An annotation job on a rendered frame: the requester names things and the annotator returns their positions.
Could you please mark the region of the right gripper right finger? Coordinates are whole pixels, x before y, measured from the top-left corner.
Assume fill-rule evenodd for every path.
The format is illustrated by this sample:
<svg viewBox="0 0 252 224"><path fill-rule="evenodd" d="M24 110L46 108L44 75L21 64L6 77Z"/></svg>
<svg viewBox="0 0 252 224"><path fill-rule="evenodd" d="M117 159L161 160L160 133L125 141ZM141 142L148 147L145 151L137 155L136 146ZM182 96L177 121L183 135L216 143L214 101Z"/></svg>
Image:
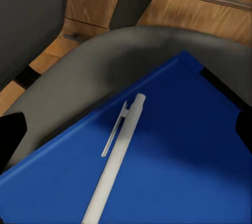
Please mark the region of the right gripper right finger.
<svg viewBox="0 0 252 224"><path fill-rule="evenodd" d="M236 120L235 130L252 154L252 114L243 111L239 112Z"/></svg>

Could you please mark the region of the folder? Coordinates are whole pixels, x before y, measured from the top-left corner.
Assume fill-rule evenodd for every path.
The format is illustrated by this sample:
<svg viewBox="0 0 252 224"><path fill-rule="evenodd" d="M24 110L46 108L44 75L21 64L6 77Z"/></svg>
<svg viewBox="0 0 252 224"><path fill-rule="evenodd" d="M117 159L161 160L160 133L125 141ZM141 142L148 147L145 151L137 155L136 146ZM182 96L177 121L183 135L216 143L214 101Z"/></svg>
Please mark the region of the folder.
<svg viewBox="0 0 252 224"><path fill-rule="evenodd" d="M98 224L252 224L242 98L185 49L0 174L4 224L81 224L125 118L146 95Z"/></svg>

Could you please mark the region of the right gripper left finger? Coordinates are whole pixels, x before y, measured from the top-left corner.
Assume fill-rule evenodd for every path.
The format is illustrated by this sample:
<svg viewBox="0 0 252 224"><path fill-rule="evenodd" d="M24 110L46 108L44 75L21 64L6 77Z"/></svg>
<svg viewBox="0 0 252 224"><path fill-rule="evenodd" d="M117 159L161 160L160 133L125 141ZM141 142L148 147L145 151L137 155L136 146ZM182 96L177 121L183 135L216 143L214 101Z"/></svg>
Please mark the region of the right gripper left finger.
<svg viewBox="0 0 252 224"><path fill-rule="evenodd" d="M23 112L0 117L0 174L27 133Z"/></svg>

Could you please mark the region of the swivel chair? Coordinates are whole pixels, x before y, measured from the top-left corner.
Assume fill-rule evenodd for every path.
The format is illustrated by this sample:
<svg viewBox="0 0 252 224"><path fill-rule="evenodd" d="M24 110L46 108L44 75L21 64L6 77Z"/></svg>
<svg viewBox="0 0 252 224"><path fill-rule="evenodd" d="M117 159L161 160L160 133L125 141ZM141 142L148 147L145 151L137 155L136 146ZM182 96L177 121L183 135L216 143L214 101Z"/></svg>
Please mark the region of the swivel chair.
<svg viewBox="0 0 252 224"><path fill-rule="evenodd" d="M67 0L0 0L0 92L12 81L26 90L1 117L23 112L27 124L2 174L184 49L252 107L252 48L185 29L137 26L151 1L118 0L109 32L39 74L29 65L61 33Z"/></svg>

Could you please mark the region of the pen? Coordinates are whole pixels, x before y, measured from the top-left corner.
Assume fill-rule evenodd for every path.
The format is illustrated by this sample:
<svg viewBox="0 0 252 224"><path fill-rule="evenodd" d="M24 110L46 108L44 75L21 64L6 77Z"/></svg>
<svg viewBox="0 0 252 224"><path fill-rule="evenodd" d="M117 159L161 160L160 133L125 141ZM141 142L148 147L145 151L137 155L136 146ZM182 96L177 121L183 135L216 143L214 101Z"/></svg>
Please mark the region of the pen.
<svg viewBox="0 0 252 224"><path fill-rule="evenodd" d="M121 110L118 120L115 123L113 131L107 141L102 157L105 157L107 155L107 152L118 130L122 118L125 118L125 121L122 125L116 143L113 146L112 152L105 164L105 168L96 186L94 194L90 199L89 206L86 210L86 214L84 215L81 224L99 223L104 207L107 203L107 198L111 192L115 177L120 170L132 135L137 128L136 126L143 111L145 97L146 95L144 94L136 95L134 102L129 109L127 109L127 104L123 105L123 109Z"/></svg>

